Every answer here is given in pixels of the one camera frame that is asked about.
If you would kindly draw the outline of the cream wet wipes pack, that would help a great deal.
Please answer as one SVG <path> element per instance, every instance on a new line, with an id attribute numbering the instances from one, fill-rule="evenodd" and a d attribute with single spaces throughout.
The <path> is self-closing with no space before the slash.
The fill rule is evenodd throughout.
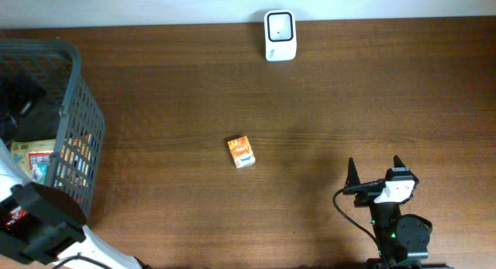
<path id="1" fill-rule="evenodd" d="M 11 156 L 19 168 L 32 180 L 44 184 L 56 140 L 13 142 Z"/>

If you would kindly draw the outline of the orange tissue pack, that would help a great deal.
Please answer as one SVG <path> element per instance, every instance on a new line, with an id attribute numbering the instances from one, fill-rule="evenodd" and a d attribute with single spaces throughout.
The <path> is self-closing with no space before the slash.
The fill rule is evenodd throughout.
<path id="1" fill-rule="evenodd" d="M 233 162 L 237 169 L 249 167 L 256 162 L 247 136 L 241 136 L 227 143 Z"/>

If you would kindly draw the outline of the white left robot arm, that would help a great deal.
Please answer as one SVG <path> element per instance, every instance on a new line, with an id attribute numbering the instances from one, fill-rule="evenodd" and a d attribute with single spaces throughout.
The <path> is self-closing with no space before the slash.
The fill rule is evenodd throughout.
<path id="1" fill-rule="evenodd" d="M 144 269 L 150 265 L 110 246 L 87 225 L 68 194 L 31 181 L 1 143 L 1 255 L 54 268 Z"/>

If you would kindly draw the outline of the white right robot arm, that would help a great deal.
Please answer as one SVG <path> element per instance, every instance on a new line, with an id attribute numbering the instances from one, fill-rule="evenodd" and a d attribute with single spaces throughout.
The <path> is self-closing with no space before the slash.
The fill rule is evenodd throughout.
<path id="1" fill-rule="evenodd" d="M 403 214 L 401 206 L 413 199 L 419 179 L 399 156 L 393 158 L 394 166 L 376 181 L 362 182 L 354 160 L 348 160 L 344 187 L 332 197 L 338 213 L 356 228 L 366 233 L 377 247 L 378 258 L 369 258 L 366 268 L 447 268 L 446 264 L 425 264 L 429 257 L 428 245 L 433 231 L 432 223 L 415 214 Z M 370 210 L 369 231 L 351 219 L 337 204 L 338 195 L 353 195 L 356 208 Z"/>

